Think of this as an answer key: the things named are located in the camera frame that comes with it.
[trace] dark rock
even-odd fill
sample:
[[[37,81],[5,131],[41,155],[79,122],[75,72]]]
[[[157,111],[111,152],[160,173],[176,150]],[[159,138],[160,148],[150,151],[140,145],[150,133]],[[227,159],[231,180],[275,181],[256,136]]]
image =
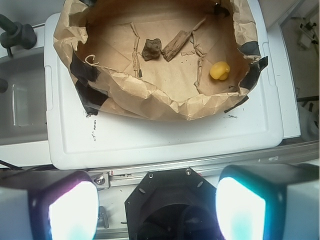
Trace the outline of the dark rock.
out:
[[[142,51],[142,57],[145,61],[157,59],[161,54],[161,40],[156,38],[154,40],[147,39]]]

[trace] screw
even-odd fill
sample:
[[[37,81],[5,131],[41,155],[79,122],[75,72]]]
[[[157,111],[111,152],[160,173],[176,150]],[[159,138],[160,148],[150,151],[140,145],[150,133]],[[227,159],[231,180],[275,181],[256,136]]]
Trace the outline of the screw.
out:
[[[190,168],[187,168],[187,169],[185,170],[185,174],[186,174],[187,176],[190,176],[190,175],[191,175],[191,170],[190,170]]]
[[[98,185],[103,185],[106,182],[106,179],[104,176],[100,175],[100,176],[97,176],[94,181]]]

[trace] light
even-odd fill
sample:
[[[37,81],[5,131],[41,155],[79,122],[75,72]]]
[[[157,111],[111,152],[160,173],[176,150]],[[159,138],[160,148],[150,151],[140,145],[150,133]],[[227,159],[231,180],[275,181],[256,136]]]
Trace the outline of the light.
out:
[[[49,206],[52,240],[93,239],[98,210],[97,188],[92,182],[80,182]]]
[[[216,214],[226,240],[262,240],[266,201],[232,177],[217,185]]]

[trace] bin lid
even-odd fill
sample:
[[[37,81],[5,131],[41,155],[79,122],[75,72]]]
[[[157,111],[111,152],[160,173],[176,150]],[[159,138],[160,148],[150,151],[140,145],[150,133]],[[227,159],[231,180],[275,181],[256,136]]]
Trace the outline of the bin lid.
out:
[[[263,19],[260,9],[251,10],[255,18]],[[262,71],[249,100],[228,113],[181,122],[105,112],[87,116],[68,69],[53,47],[58,19],[58,13],[48,18],[44,39],[48,140],[51,161],[58,169],[164,163],[272,148],[282,141],[272,64]],[[257,30],[264,56],[269,47],[263,21],[257,22]]]

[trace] driftwood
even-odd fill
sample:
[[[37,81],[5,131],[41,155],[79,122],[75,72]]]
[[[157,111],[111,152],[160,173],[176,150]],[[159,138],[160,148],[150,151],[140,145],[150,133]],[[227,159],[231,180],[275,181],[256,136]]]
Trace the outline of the driftwood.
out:
[[[167,62],[170,62],[179,53],[190,38],[191,33],[191,31],[186,32],[181,30],[174,39],[165,46],[161,53]]]

